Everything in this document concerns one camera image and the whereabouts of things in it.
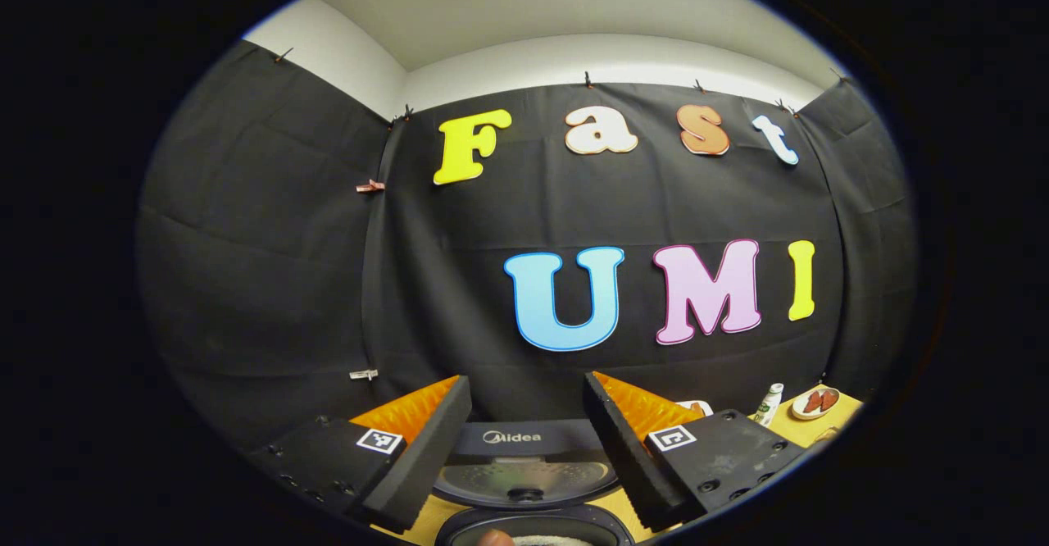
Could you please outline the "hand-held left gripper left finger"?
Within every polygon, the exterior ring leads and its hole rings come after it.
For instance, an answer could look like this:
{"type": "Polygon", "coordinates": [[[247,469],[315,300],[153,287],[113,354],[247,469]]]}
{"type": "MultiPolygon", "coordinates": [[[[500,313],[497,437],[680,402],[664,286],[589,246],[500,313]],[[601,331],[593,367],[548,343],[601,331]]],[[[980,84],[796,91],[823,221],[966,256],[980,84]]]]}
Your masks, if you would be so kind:
{"type": "Polygon", "coordinates": [[[471,408],[468,378],[453,375],[352,419],[316,416],[247,459],[338,519],[403,534],[416,523],[471,408]]]}

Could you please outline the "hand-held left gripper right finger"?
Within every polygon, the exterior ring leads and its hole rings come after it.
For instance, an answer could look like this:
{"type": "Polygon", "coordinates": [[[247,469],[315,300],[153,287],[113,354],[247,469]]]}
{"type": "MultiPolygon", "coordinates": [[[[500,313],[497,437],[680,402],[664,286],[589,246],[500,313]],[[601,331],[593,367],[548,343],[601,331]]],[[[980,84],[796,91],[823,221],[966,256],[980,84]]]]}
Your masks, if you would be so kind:
{"type": "Polygon", "coordinates": [[[734,505],[802,446],[734,410],[701,414],[592,371],[582,404],[634,512],[652,532],[734,505]]]}

